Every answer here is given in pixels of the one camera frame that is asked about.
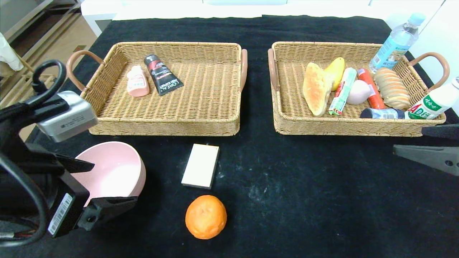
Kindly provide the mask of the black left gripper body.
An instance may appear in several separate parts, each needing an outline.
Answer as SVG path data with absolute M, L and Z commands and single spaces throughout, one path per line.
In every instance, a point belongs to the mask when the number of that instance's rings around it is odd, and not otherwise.
M 28 174 L 22 165 L 10 169 L 11 238 L 59 237 L 76 226 L 90 193 L 74 173 Z

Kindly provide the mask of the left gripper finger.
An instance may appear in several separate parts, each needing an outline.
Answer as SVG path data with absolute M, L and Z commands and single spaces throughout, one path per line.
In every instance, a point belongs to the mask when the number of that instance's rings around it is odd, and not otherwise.
M 77 227 L 87 231 L 131 210 L 137 203 L 137 196 L 92 198 L 83 208 Z
M 26 144 L 22 151 L 22 169 L 28 174 L 82 173 L 94 167 L 94 163 L 54 153 L 35 144 Z

